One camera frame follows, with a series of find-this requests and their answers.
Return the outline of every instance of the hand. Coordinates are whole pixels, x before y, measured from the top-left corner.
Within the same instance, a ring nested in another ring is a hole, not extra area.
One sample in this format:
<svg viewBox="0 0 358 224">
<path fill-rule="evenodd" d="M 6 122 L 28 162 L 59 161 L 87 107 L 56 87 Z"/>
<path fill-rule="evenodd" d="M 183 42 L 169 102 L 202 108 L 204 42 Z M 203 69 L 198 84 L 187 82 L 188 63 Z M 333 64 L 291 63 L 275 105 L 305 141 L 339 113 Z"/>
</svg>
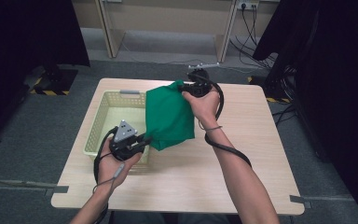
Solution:
<svg viewBox="0 0 358 224">
<path fill-rule="evenodd" d="M 115 172 L 117 171 L 118 167 L 124 162 L 124 168 L 121 171 L 120 175 L 117 177 L 117 179 L 115 179 L 115 181 L 113 182 L 112 185 L 112 181 L 109 181 L 105 184 L 102 184 L 101 186 L 99 186 L 97 188 L 98 189 L 105 189 L 108 190 L 110 192 L 110 194 L 112 194 L 113 190 L 118 187 L 119 185 L 121 185 L 124 180 L 127 177 L 127 174 L 130 171 L 130 168 L 136 163 L 138 162 L 141 157 L 142 157 L 142 153 L 139 152 L 137 154 L 135 154 L 133 157 L 129 158 L 126 161 L 118 161 L 111 153 L 110 149 L 109 149 L 109 142 L 111 141 L 112 138 L 108 138 L 104 144 L 103 144 L 103 150 L 101 152 L 101 157 L 103 155 L 109 154 L 108 156 L 105 156 L 101 161 L 100 161 L 100 166 L 99 166 L 99 173 L 98 173 L 98 184 L 103 183 L 104 181 L 110 179 L 113 177 L 113 175 L 115 174 Z"/>
<path fill-rule="evenodd" d="M 182 91 L 183 97 L 190 103 L 194 116 L 201 122 L 204 128 L 216 127 L 215 118 L 217 107 L 220 103 L 219 93 L 215 87 L 208 94 L 197 98 L 187 91 Z"/>
</svg>

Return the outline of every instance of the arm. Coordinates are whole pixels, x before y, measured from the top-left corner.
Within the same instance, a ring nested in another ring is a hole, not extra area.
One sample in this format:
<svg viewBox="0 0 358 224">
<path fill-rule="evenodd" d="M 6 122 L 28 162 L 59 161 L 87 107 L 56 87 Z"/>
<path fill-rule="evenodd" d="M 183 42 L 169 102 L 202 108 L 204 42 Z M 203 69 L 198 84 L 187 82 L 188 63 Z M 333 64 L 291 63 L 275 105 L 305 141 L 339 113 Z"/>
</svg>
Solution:
<svg viewBox="0 0 358 224">
<path fill-rule="evenodd" d="M 107 139 L 105 141 L 101 157 L 110 153 L 109 141 L 110 139 Z M 133 166 L 133 164 L 138 162 L 141 157 L 142 153 L 138 153 L 130 159 L 126 160 L 124 168 L 118 175 L 117 179 L 101 184 L 101 186 L 99 186 L 95 190 L 89 200 L 84 204 L 84 206 L 72 219 L 71 223 L 94 223 L 107 205 L 109 198 L 113 193 L 113 190 L 124 182 L 125 178 L 127 177 L 127 174 L 130 171 L 130 168 Z M 120 164 L 122 164 L 122 162 L 123 161 L 116 160 L 113 155 L 104 157 L 100 161 L 98 183 L 103 183 L 105 180 L 112 178 Z"/>
<path fill-rule="evenodd" d="M 219 126 L 214 117 L 219 104 L 219 94 L 216 91 L 212 90 L 202 98 L 195 98 L 183 91 L 183 96 L 190 102 L 194 116 L 205 129 Z M 207 134 L 217 144 L 234 147 L 222 129 L 214 129 Z M 215 147 L 213 150 L 242 223 L 279 223 L 269 195 L 253 169 L 230 152 Z"/>
</svg>

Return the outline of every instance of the person's left hand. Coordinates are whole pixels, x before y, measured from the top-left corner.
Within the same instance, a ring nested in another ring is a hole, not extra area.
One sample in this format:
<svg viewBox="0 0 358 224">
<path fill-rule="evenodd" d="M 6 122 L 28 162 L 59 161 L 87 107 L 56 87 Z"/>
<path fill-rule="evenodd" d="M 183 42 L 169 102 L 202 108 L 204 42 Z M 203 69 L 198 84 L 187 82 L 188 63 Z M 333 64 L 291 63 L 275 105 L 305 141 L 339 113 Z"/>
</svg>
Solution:
<svg viewBox="0 0 358 224">
<path fill-rule="evenodd" d="M 101 157 L 111 153 L 110 149 L 109 149 L 109 142 L 111 141 L 112 138 L 108 138 L 104 144 L 103 144 L 103 150 L 101 152 Z M 107 183 L 102 184 L 101 186 L 98 187 L 98 189 L 110 189 L 110 193 L 113 192 L 113 190 L 118 187 L 119 185 L 121 185 L 124 180 L 127 177 L 127 174 L 130 171 L 130 168 L 136 163 L 138 162 L 142 157 L 142 153 L 139 152 L 137 154 L 135 154 L 133 157 L 129 158 L 126 161 L 118 161 L 112 154 L 105 156 L 103 159 L 101 159 L 100 161 L 100 166 L 99 166 L 99 173 L 98 173 L 98 184 L 103 183 L 104 181 L 110 179 L 113 177 L 113 175 L 115 174 L 115 172 L 117 171 L 118 167 L 124 162 L 124 168 L 121 171 L 120 175 L 114 180 L 113 185 L 112 185 L 112 181 L 109 181 Z"/>
</svg>

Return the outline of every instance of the bracelet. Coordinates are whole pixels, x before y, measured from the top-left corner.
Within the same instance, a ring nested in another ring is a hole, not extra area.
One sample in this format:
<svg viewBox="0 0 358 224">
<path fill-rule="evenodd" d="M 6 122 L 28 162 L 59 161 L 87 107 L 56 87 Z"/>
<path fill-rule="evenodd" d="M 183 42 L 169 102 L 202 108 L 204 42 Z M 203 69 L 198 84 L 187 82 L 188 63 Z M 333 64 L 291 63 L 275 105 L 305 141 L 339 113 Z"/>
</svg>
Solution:
<svg viewBox="0 0 358 224">
<path fill-rule="evenodd" d="M 217 126 L 217 127 L 214 127 L 214 128 L 204 129 L 204 130 L 205 130 L 205 132 L 209 132 L 209 131 L 213 131 L 213 130 L 221 129 L 221 128 L 223 128 L 223 126 Z"/>
</svg>

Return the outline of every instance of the green fabric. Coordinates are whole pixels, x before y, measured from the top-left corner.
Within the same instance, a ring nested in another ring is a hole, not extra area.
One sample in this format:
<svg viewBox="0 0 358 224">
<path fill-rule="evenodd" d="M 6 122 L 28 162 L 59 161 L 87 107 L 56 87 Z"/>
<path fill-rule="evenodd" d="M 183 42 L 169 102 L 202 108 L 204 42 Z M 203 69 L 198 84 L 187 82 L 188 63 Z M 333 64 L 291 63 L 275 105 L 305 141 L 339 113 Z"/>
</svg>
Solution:
<svg viewBox="0 0 358 224">
<path fill-rule="evenodd" d="M 178 91 L 177 80 L 146 92 L 146 137 L 157 150 L 194 138 L 194 115 L 187 100 Z"/>
</svg>

